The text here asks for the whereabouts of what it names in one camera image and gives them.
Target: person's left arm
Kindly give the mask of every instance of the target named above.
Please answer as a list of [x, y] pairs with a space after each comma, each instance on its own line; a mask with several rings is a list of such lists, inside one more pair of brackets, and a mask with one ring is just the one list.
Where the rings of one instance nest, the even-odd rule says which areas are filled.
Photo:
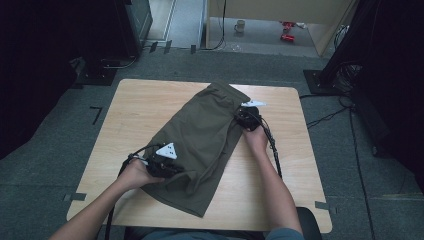
[[163, 178], [152, 177], [140, 160], [133, 159], [100, 196], [49, 239], [94, 239], [106, 216], [126, 191], [163, 180]]

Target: gray carpet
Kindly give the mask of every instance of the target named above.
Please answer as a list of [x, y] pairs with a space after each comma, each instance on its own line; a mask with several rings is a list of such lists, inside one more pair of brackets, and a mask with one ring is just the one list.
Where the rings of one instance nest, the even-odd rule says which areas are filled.
[[[46, 239], [65, 223], [70, 202], [63, 201], [63, 196], [78, 186], [121, 79], [223, 80], [294, 87], [304, 95], [309, 91], [302, 70], [325, 65], [326, 60], [318, 58], [208, 51], [192, 55], [181, 49], [149, 54], [145, 50], [139, 61], [118, 71], [112, 86], [69, 89], [34, 137], [0, 161], [0, 238]], [[97, 110], [90, 106], [104, 108], [94, 125]], [[307, 122], [341, 108], [337, 97], [306, 98], [302, 106]], [[372, 143], [356, 114], [353, 125], [375, 239], [422, 239], [424, 198], [413, 175], [393, 159], [374, 158]], [[333, 209], [333, 231], [323, 238], [372, 239], [348, 111], [311, 128], [310, 137]], [[114, 227], [112, 239], [122, 236], [123, 228]]]

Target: person's left hand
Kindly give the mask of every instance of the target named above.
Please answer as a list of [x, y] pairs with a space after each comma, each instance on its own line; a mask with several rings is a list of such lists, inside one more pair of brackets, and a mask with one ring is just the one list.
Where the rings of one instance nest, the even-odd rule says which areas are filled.
[[128, 191], [164, 180], [164, 178], [152, 177], [146, 166], [139, 159], [133, 158], [116, 181], [122, 185], [125, 191]]

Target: folded trousers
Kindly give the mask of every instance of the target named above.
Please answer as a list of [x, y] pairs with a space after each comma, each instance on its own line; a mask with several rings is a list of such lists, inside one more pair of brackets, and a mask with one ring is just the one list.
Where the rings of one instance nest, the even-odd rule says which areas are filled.
[[[184, 171], [142, 189], [164, 204], [203, 217], [242, 135], [234, 115], [248, 101], [245, 94], [222, 82], [197, 93], [149, 142], [174, 143], [174, 163]], [[148, 149], [144, 157], [152, 153]]]

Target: garment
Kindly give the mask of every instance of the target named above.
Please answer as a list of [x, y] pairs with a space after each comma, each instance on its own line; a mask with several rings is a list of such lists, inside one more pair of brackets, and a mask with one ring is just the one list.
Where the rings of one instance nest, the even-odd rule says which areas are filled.
[[[149, 142], [174, 143], [174, 163], [184, 172], [142, 189], [162, 203], [203, 217], [242, 135], [234, 115], [248, 101], [245, 94], [220, 82], [197, 93]], [[144, 157], [153, 151], [146, 150]]]
[[[208, 232], [178, 232], [156, 231], [142, 240], [228, 240], [225, 236], [215, 235]], [[302, 234], [290, 228], [278, 228], [272, 230], [266, 240], [304, 240]]]

